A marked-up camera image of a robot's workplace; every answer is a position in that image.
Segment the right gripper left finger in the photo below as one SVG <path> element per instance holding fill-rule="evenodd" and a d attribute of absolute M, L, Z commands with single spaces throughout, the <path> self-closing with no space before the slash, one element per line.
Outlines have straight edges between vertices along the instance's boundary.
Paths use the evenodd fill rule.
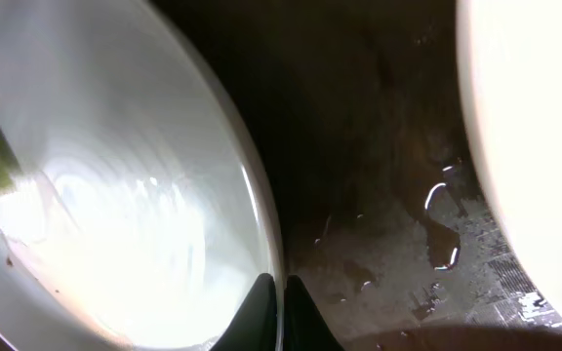
<path fill-rule="evenodd" d="M 274 351 L 276 339 L 275 284 L 271 275 L 262 273 L 211 351 Z"/>

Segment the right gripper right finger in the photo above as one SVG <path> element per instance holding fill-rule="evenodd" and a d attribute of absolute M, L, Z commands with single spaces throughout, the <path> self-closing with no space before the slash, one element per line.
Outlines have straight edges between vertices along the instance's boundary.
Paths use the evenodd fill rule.
<path fill-rule="evenodd" d="M 284 292 L 285 351 L 343 351 L 299 276 L 287 279 Z"/>

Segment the white plate with ring pattern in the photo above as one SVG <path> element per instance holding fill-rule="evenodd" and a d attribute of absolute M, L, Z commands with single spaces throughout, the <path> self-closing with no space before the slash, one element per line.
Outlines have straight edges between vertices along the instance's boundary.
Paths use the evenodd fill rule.
<path fill-rule="evenodd" d="M 220 81 L 148 1 L 0 1 L 0 350 L 211 350 L 262 273 L 265 172 Z"/>

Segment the white plate with sauce streak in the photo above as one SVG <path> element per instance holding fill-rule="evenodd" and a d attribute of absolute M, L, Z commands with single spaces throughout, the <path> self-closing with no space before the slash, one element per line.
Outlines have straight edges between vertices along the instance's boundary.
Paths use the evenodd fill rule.
<path fill-rule="evenodd" d="M 459 0 L 456 49 L 482 191 L 562 316 L 562 0 Z"/>

